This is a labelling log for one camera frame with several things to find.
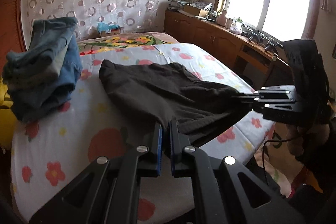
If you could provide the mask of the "yellow plush toy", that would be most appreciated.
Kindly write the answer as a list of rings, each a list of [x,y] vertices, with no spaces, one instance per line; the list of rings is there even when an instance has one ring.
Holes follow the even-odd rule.
[[[17,124],[17,118],[11,111],[13,101],[8,94],[8,87],[1,79],[1,110],[0,110],[0,132],[1,132],[1,148],[11,150],[14,130]]]

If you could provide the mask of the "pink bottle on cabinet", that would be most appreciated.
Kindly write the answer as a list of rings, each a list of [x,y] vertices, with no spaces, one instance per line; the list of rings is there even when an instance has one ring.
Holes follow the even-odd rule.
[[[223,9],[217,13],[217,24],[225,27],[227,22],[227,10]]]

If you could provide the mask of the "black shorts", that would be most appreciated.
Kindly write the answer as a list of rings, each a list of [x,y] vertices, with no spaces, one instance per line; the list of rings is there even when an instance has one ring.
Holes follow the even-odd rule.
[[[202,81],[179,63],[120,65],[104,60],[98,72],[112,103],[138,121],[158,122],[200,147],[243,119],[252,108],[236,89]]]

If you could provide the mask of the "pink floral bedspread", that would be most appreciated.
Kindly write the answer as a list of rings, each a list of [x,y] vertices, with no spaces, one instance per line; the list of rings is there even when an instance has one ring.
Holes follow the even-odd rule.
[[[80,56],[84,56],[108,51],[122,52],[133,47],[152,50],[155,45],[177,43],[179,41],[175,38],[162,32],[136,32],[83,40],[78,42],[78,47]]]

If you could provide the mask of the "wooden low cabinet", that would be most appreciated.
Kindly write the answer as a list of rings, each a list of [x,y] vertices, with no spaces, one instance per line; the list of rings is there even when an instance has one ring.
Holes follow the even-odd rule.
[[[180,43],[201,47],[253,88],[293,84],[288,65],[279,59],[274,61],[273,54],[266,52],[264,47],[224,27],[166,10],[163,29]]]

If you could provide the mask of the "brown wooden wardrobe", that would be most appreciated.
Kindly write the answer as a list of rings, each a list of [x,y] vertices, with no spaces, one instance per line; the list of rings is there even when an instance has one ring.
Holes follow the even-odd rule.
[[[21,19],[21,0],[1,0],[0,19],[0,66],[1,72],[10,51],[26,51]]]

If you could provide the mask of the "box with blue bag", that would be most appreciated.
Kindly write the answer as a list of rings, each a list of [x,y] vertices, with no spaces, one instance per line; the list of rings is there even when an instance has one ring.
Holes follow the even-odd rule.
[[[101,37],[123,34],[123,28],[118,24],[100,22],[97,25],[98,33]]]

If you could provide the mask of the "stack of folded jeans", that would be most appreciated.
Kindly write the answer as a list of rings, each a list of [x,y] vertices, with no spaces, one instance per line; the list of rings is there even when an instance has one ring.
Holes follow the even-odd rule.
[[[36,20],[30,47],[9,52],[3,67],[3,82],[21,122],[34,122],[71,99],[82,73],[73,16]]]

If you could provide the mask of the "cardboard box on cabinet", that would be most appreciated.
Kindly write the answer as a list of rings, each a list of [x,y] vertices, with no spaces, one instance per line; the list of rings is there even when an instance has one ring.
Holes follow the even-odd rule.
[[[201,17],[206,17],[207,14],[209,13],[208,11],[204,9],[197,8],[192,5],[185,4],[183,7],[183,11],[187,12],[188,14],[192,16],[201,16]]]

